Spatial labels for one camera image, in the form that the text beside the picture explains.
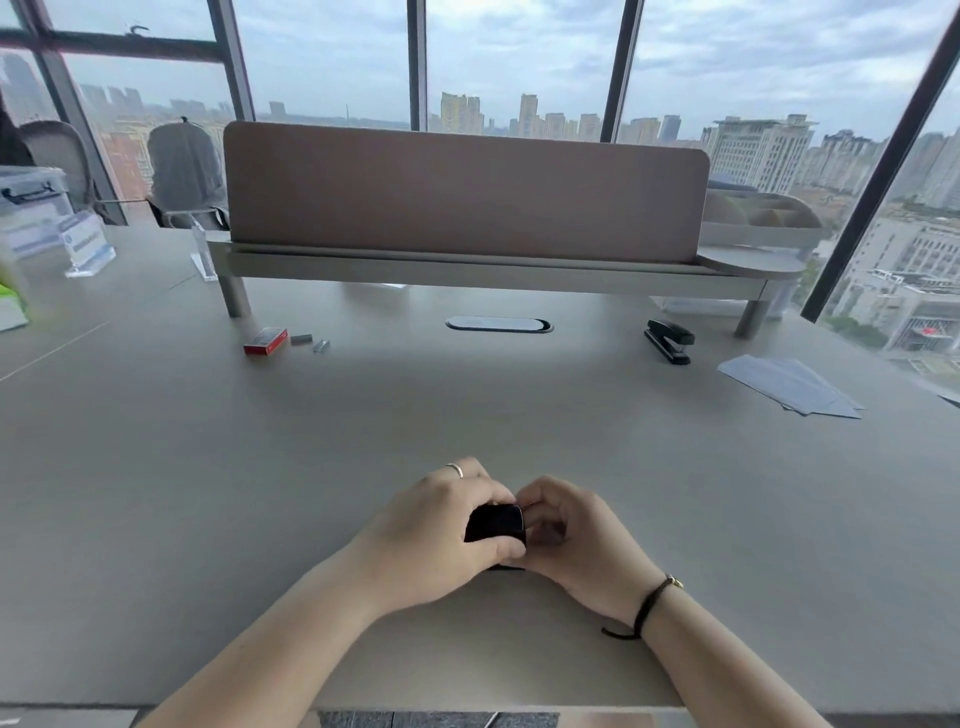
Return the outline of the acrylic sign holder with card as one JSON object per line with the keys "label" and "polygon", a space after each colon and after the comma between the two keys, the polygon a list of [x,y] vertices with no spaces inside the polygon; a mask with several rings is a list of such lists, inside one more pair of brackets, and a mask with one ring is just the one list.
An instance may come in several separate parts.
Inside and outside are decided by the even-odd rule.
{"label": "acrylic sign holder with card", "polygon": [[95,212],[75,212],[56,222],[55,229],[69,259],[69,266],[64,271],[66,279],[96,276],[115,261],[116,250],[106,237],[102,219]]}

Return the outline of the clear plastic storage box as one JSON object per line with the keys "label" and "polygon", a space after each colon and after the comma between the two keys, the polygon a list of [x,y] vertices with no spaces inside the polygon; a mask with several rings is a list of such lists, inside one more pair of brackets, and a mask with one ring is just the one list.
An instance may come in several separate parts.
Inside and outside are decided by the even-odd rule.
{"label": "clear plastic storage box", "polygon": [[73,213],[62,169],[0,165],[0,248],[15,260],[62,249],[60,224]]}

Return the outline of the green and white pad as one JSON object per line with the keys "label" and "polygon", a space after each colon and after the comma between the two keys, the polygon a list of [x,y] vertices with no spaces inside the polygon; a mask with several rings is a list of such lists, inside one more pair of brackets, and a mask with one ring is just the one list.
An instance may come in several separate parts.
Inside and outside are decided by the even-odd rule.
{"label": "green and white pad", "polygon": [[23,297],[11,284],[0,282],[0,334],[24,329],[30,318]]}

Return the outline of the stack of white paper sheets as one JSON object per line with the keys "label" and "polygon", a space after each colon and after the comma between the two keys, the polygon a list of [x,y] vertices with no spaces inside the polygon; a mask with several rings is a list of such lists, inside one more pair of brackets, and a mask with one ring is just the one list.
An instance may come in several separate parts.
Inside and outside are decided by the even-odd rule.
{"label": "stack of white paper sheets", "polygon": [[862,419],[865,407],[797,359],[738,356],[718,365],[724,376],[801,416]]}

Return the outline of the small black stapler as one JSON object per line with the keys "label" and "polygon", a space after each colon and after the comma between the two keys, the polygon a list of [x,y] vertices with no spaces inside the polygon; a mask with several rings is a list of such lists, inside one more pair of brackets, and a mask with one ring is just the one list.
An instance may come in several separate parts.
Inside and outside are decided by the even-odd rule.
{"label": "small black stapler", "polygon": [[465,543],[510,537],[526,545],[526,527],[521,506],[513,503],[484,504],[469,516],[463,535]]}

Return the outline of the large black stapler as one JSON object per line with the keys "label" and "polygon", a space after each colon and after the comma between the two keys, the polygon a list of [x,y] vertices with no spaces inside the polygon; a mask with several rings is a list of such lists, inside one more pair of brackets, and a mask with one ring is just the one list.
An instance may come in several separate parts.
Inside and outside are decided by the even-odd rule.
{"label": "large black stapler", "polygon": [[670,364],[690,365],[687,348],[695,343],[695,335],[688,328],[672,321],[649,319],[644,336]]}

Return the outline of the brown desk divider panel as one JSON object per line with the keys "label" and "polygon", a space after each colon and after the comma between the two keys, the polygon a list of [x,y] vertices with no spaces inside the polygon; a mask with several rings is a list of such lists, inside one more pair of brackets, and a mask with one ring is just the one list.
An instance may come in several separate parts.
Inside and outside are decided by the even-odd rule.
{"label": "brown desk divider panel", "polygon": [[403,254],[690,263],[699,149],[278,123],[223,133],[236,242]]}

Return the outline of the red staple box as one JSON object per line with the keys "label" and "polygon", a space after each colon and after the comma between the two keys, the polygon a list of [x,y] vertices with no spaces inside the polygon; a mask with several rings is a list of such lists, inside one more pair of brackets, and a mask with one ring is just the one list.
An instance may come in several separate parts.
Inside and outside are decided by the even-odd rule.
{"label": "red staple box", "polygon": [[269,357],[288,339],[289,331],[286,327],[266,327],[243,345],[243,352],[247,357]]}

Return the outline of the person's right forearm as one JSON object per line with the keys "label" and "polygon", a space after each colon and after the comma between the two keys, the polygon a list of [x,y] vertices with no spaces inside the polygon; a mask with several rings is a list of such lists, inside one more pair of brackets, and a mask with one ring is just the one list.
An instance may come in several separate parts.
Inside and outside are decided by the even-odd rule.
{"label": "person's right forearm", "polygon": [[832,728],[681,587],[662,583],[639,632],[698,728]]}

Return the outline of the empty clear acrylic stand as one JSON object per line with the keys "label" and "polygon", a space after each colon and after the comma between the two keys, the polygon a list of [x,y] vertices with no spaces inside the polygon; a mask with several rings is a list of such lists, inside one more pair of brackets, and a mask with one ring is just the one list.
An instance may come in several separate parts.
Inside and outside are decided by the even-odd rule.
{"label": "empty clear acrylic stand", "polygon": [[190,231],[196,244],[195,251],[191,253],[191,260],[198,274],[206,283],[216,283],[218,275],[215,272],[210,253],[207,231],[193,217],[190,222]]}

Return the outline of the person's right hand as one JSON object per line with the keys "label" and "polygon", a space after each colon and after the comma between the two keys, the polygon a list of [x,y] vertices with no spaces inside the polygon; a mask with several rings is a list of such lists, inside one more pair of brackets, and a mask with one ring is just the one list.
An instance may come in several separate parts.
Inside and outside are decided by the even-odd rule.
{"label": "person's right hand", "polygon": [[546,577],[586,609],[638,629],[663,583],[676,580],[644,553],[596,493],[591,524],[579,540],[527,546],[520,569]]}

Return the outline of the person's left forearm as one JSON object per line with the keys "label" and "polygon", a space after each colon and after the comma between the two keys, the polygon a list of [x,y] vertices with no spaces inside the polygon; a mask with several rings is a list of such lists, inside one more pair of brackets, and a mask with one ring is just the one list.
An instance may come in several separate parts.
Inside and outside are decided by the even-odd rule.
{"label": "person's left forearm", "polygon": [[140,728],[298,728],[378,618],[373,585],[368,553],[345,547],[301,577]]}

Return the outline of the grey mesh office chair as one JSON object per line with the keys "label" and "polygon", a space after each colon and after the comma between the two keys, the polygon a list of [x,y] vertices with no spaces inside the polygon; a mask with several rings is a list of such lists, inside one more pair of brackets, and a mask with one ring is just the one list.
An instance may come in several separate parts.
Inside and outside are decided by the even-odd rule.
{"label": "grey mesh office chair", "polygon": [[37,166],[64,173],[67,195],[75,212],[92,211],[95,185],[87,150],[78,131],[59,120],[35,120],[18,130]]}

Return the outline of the grey desk riser shelf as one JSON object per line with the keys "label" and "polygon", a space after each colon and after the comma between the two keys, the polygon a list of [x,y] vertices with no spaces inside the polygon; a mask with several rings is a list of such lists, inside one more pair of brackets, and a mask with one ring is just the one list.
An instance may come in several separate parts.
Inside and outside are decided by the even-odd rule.
{"label": "grey desk riser shelf", "polygon": [[704,247],[693,263],[626,263],[244,243],[223,231],[205,236],[231,318],[251,314],[244,280],[254,278],[743,300],[734,335],[751,339],[779,290],[805,271],[789,254],[744,246]]}

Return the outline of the person's left hand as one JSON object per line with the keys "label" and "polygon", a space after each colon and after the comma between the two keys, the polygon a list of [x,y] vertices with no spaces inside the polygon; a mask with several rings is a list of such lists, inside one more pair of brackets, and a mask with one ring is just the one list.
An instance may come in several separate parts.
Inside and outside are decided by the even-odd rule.
{"label": "person's left hand", "polygon": [[438,601],[486,571],[469,562],[469,517],[484,504],[515,503],[474,457],[399,491],[345,549],[347,571],[371,618]]}

